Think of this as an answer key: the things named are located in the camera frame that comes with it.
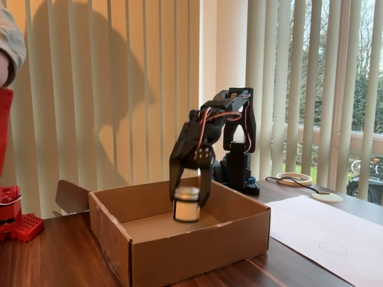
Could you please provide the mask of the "person's hand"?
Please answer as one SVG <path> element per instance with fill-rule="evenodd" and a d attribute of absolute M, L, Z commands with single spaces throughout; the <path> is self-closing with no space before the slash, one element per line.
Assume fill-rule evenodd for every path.
<path fill-rule="evenodd" d="M 14 66 L 13 61 L 9 57 L 9 55 L 1 50 L 0 56 L 0 82 L 1 87 L 8 87 L 10 82 L 12 82 L 14 78 Z"/>

